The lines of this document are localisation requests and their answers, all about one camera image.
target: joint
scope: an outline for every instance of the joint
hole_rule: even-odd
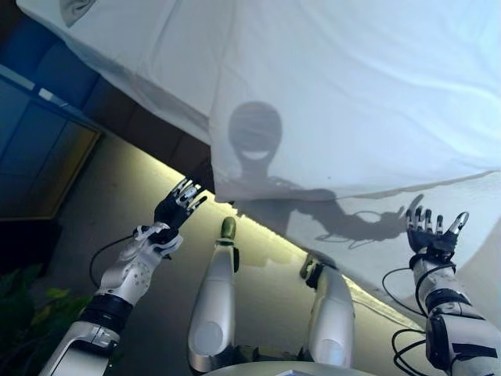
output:
[[[312,271],[310,272],[309,276],[306,278],[306,286],[316,290],[316,288],[319,286],[319,278],[320,274],[322,274],[322,271],[323,264],[315,264],[312,267]]]
[[[416,264],[420,260],[433,262],[437,266],[448,264],[448,263],[452,263],[452,262],[449,261],[450,258],[449,258],[449,260],[447,260],[445,258],[438,257],[437,255],[435,255],[435,254],[430,253],[429,251],[427,251],[427,253],[416,253],[413,257],[411,257],[410,260],[409,260],[409,269],[414,270],[414,266],[416,266]],[[451,267],[452,267],[452,270],[454,270],[454,273],[456,273],[456,265],[453,265]]]
[[[449,288],[441,288],[431,292],[424,302],[428,312],[431,312],[433,315],[449,313],[446,311],[454,310],[456,307],[455,303],[471,306],[470,301],[463,294]]]
[[[132,304],[110,294],[95,295],[80,315],[80,321],[96,324],[120,334],[131,314]]]

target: green leaf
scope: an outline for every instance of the green leaf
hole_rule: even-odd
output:
[[[29,265],[23,269],[21,272],[23,275],[23,284],[26,287],[30,287],[34,280],[37,279],[40,273],[41,265]]]
[[[31,319],[31,326],[39,325],[42,321],[45,321],[49,318],[50,315],[50,305],[46,305],[42,309],[38,310],[33,319]]]
[[[45,296],[47,298],[51,298],[51,299],[62,299],[62,298],[66,298],[68,295],[70,294],[70,289],[67,288],[65,290],[63,289],[60,289],[60,288],[49,288],[46,292],[45,292]]]
[[[19,270],[15,270],[0,277],[0,298],[3,298],[12,290],[18,272]]]
[[[10,340],[17,331],[30,326],[34,304],[24,287],[0,299],[0,340]]]

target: cable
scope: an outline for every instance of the cable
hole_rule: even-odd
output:
[[[409,365],[402,358],[402,355],[404,355],[405,353],[407,353],[409,350],[411,350],[411,349],[413,349],[413,348],[415,348],[415,347],[417,347],[419,345],[422,345],[422,344],[426,343],[426,340],[421,340],[421,341],[414,342],[413,344],[406,346],[404,349],[397,350],[397,346],[395,344],[397,337],[400,334],[407,333],[407,332],[418,333],[418,334],[425,334],[424,331],[417,331],[415,329],[401,329],[400,331],[396,331],[393,334],[393,336],[391,337],[391,347],[393,348],[393,352],[395,353],[395,356],[393,357],[393,364],[397,368],[399,368],[401,371],[404,371],[406,374],[409,374],[411,376],[428,376],[427,374],[419,372],[416,368],[414,368],[411,365]],[[397,360],[400,360],[403,363],[403,365],[399,364]]]
[[[96,260],[96,257],[101,254],[101,252],[105,251],[109,247],[113,247],[115,244],[118,244],[124,240],[130,239],[132,235],[129,235],[128,237],[122,237],[121,239],[118,239],[116,241],[112,241],[111,243],[105,245],[104,247],[100,248],[91,258],[91,262],[88,264],[88,276],[91,277],[92,284],[98,288],[99,284],[97,283],[96,279],[94,278],[94,273],[92,272],[92,268],[94,266],[94,261]]]
[[[415,309],[412,309],[410,308],[408,305],[405,305],[404,303],[400,302],[394,295],[392,295],[390,293],[390,291],[388,291],[388,289],[386,288],[386,284],[384,283],[384,281],[386,280],[386,278],[388,276],[390,276],[391,274],[393,273],[396,273],[396,272],[400,272],[400,271],[403,271],[403,270],[410,270],[410,268],[398,268],[398,269],[393,269],[391,271],[389,271],[388,273],[384,274],[384,277],[383,277],[383,280],[381,281],[381,283],[383,284],[383,289],[384,291],[390,296],[390,298],[392,298],[395,303],[397,303],[399,306],[401,307],[404,307],[405,309],[408,309],[409,311],[415,313],[416,315],[419,315],[419,316],[424,316],[424,317],[427,317],[426,313],[422,313],[423,310],[421,310],[421,312],[418,312],[416,311]]]
[[[428,277],[430,274],[436,272],[437,270],[445,269],[445,268],[454,268],[455,266],[456,266],[456,264],[454,264],[452,262],[450,262],[449,264],[444,264],[444,265],[437,266],[436,268],[428,270],[417,281],[417,283],[416,283],[416,290],[414,291],[414,298],[416,299],[417,306],[419,307],[419,309],[420,309],[420,311],[421,311],[421,313],[422,313],[423,316],[428,317],[428,315],[426,314],[426,312],[424,312],[424,308],[423,308],[423,306],[421,305],[421,302],[420,302],[420,288],[421,288],[421,284],[423,283],[424,279],[426,277]]]

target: black cable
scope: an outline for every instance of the black cable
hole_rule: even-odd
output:
[[[450,262],[449,264],[444,264],[444,265],[437,266],[436,268],[428,270],[417,281],[417,283],[416,283],[416,290],[414,291],[414,298],[416,299],[417,306],[419,307],[419,309],[422,312],[423,316],[428,317],[427,313],[424,312],[424,308],[423,308],[423,306],[421,305],[421,302],[420,302],[420,288],[421,288],[421,284],[423,283],[424,279],[426,277],[428,277],[430,274],[436,272],[437,270],[445,269],[445,268],[454,268],[455,266],[456,266],[456,264],[454,264],[452,262]]]
[[[414,342],[413,344],[406,346],[402,350],[397,350],[397,346],[395,344],[397,337],[400,334],[407,332],[425,334],[424,331],[417,331],[415,329],[401,329],[400,331],[396,331],[391,337],[391,347],[393,348],[393,352],[395,353],[395,356],[393,357],[393,364],[401,371],[404,371],[406,374],[409,374],[411,376],[428,376],[422,372],[419,372],[416,368],[412,367],[402,358],[403,354],[407,353],[410,349],[413,349],[419,345],[422,345],[423,343],[426,343],[426,340]],[[403,363],[403,365],[399,364],[397,360],[400,360]]]
[[[416,315],[419,315],[419,316],[425,316],[427,317],[426,313],[422,313],[422,312],[418,312],[416,311],[415,309],[412,309],[411,307],[409,307],[408,305],[405,305],[404,303],[400,302],[394,295],[392,295],[390,293],[390,291],[388,291],[388,289],[386,288],[386,284],[384,283],[384,281],[386,280],[386,278],[388,276],[390,276],[391,274],[393,273],[396,273],[396,272],[400,272],[400,271],[403,271],[403,270],[410,270],[410,268],[398,268],[398,269],[393,269],[391,271],[389,271],[388,273],[384,274],[384,277],[383,277],[383,280],[381,281],[381,283],[383,284],[383,289],[384,291],[390,296],[390,298],[392,298],[395,303],[397,303],[399,306],[405,308],[405,309],[408,309],[410,312],[413,312],[415,313]]]
[[[112,247],[114,246],[115,244],[118,244],[120,243],[121,241],[124,241],[124,240],[127,240],[127,239],[130,239],[132,237],[132,235],[129,235],[128,237],[122,237],[121,239],[118,239],[116,241],[113,241],[107,245],[105,245],[104,247],[100,248],[91,258],[91,262],[88,264],[88,275],[91,277],[91,281],[92,281],[92,284],[94,284],[94,286],[96,288],[99,287],[99,284],[97,283],[96,279],[94,278],[94,274],[92,272],[92,268],[94,266],[94,261],[96,260],[96,257],[99,256],[99,254],[103,251],[105,251],[107,248],[109,247]]]

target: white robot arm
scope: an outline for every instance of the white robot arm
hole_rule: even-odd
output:
[[[427,358],[451,376],[501,375],[501,333],[472,306],[451,262],[468,213],[458,215],[445,233],[442,220],[439,215],[434,232],[431,210],[424,215],[421,207],[407,212],[409,243],[416,252],[409,267],[416,301],[427,317]]]
[[[148,291],[153,271],[182,243],[178,228],[207,199],[199,179],[183,179],[155,209],[152,226],[134,239],[103,274],[99,289],[45,364],[41,376],[100,376],[120,341],[127,318]]]

